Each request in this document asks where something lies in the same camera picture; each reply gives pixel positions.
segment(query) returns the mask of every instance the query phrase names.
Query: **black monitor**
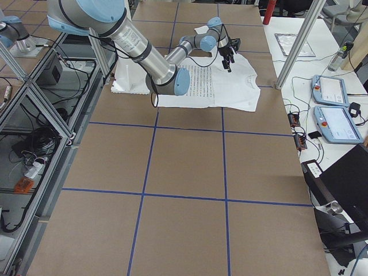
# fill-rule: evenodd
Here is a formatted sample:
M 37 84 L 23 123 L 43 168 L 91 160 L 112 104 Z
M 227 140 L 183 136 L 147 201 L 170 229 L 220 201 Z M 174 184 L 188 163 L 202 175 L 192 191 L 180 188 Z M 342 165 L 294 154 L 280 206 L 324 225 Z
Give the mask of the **black monitor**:
M 368 149 L 356 145 L 320 175 L 361 231 L 368 231 Z

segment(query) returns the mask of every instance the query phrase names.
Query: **red bottle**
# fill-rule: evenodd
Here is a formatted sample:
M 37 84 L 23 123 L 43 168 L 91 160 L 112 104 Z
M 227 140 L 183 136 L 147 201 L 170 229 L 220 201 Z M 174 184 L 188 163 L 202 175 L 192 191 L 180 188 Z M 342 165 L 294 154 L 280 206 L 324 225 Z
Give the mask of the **red bottle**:
M 267 5 L 266 14 L 264 15 L 263 24 L 268 25 L 270 23 L 271 16 L 274 12 L 277 0 L 269 0 Z

